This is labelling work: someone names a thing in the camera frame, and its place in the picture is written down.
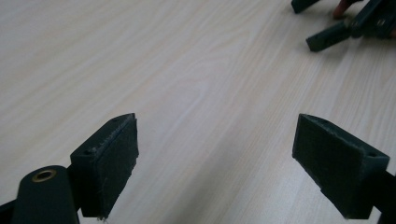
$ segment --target brass insert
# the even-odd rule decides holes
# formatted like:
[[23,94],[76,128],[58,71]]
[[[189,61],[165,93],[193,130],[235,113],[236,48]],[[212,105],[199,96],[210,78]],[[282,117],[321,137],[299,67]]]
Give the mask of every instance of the brass insert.
[[55,170],[43,170],[37,174],[35,174],[32,178],[33,182],[40,183],[46,180],[49,180],[56,176],[56,171]]

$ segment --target hand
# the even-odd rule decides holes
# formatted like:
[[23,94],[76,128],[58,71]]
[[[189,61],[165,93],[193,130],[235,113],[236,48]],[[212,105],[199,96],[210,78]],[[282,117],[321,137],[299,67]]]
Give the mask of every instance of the hand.
[[338,6],[332,12],[332,17],[335,18],[336,20],[343,19],[344,12],[346,12],[347,9],[349,9],[350,6],[352,6],[352,4],[359,1],[361,0],[341,0],[340,4],[338,4]]

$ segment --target light wooden surface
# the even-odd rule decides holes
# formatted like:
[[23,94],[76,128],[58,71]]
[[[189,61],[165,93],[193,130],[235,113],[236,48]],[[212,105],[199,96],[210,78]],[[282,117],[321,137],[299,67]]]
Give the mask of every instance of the light wooden surface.
[[376,223],[377,210],[344,220],[291,157],[308,113],[387,153],[396,173],[395,42],[309,52],[336,4],[1,1],[0,204],[135,112],[140,157],[110,224]]

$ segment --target black clamp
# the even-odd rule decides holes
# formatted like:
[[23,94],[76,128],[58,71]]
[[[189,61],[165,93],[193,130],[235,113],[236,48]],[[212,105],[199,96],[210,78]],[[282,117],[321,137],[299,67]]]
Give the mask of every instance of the black clamp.
[[396,223],[396,177],[386,169],[389,156],[325,119],[300,115],[292,157],[338,211],[367,219],[373,206],[379,223]]
[[[300,13],[314,5],[318,0],[292,0],[295,13]],[[350,37],[376,36],[389,38],[396,27],[396,0],[370,0],[353,18],[341,21],[306,39],[311,51],[318,52]]]
[[138,155],[134,114],[111,119],[70,155],[68,168],[24,177],[17,199],[0,206],[0,223],[75,224],[79,208],[84,217],[107,218]]

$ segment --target finger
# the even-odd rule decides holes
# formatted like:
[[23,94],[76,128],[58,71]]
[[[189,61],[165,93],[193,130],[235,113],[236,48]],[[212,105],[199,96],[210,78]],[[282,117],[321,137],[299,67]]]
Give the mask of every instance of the finger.
[[350,8],[350,6],[352,6],[352,4],[353,2],[351,1],[341,0],[340,4],[338,4],[332,13],[332,17],[336,20],[343,19],[344,13]]

